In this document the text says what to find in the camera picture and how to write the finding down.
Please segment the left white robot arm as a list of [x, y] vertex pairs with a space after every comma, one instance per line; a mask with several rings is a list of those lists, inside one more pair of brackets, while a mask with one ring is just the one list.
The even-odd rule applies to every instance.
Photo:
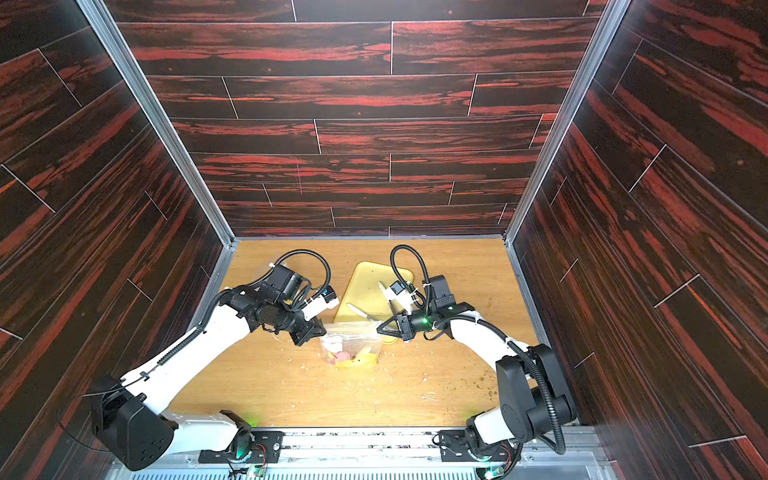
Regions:
[[194, 451], [247, 461], [257, 446], [243, 418], [230, 410], [175, 414], [170, 404], [211, 362], [257, 329], [285, 332], [297, 346], [324, 336], [318, 316], [338, 303], [329, 284], [314, 290], [306, 278], [283, 265], [256, 282], [222, 290], [200, 321], [161, 353], [120, 378], [105, 375], [93, 383], [94, 436], [131, 471], [167, 455]]

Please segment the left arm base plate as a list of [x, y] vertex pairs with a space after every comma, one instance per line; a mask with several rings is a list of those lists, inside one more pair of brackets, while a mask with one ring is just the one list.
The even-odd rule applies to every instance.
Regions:
[[280, 430], [252, 430], [238, 432], [223, 451], [202, 450], [200, 464], [274, 464], [279, 461], [284, 432]]

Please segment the metal tongs white tips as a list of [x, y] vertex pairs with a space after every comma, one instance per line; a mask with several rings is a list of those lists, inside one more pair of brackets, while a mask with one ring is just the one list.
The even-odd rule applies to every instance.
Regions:
[[375, 320], [384, 321], [393, 313], [378, 280], [356, 280], [350, 282], [338, 311], [338, 322], [362, 321], [364, 317], [355, 313], [350, 305], [365, 312]]

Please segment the clear resealable bag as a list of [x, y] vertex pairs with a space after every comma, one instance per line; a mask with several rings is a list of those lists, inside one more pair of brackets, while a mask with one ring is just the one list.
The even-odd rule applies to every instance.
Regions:
[[375, 365], [383, 345], [377, 324], [371, 321], [341, 322], [325, 326], [320, 338], [321, 358], [339, 369], [363, 368]]

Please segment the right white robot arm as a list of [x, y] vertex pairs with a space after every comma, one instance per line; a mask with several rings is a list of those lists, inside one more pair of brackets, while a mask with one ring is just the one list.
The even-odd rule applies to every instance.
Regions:
[[405, 342], [416, 334], [445, 335], [478, 355], [497, 377], [499, 406], [470, 417], [458, 446], [484, 459], [503, 446], [539, 440], [566, 453], [563, 428], [577, 408], [562, 368], [545, 345], [531, 346], [506, 335], [471, 304], [458, 303], [443, 276], [430, 278], [418, 292], [400, 280], [379, 289], [392, 316], [377, 332]]

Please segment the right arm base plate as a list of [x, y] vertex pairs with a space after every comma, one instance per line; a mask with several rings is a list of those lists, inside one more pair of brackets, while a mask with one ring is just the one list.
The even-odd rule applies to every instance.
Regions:
[[493, 444], [482, 441], [468, 429], [446, 429], [432, 437], [443, 462], [509, 462], [519, 456], [521, 446], [503, 440]]

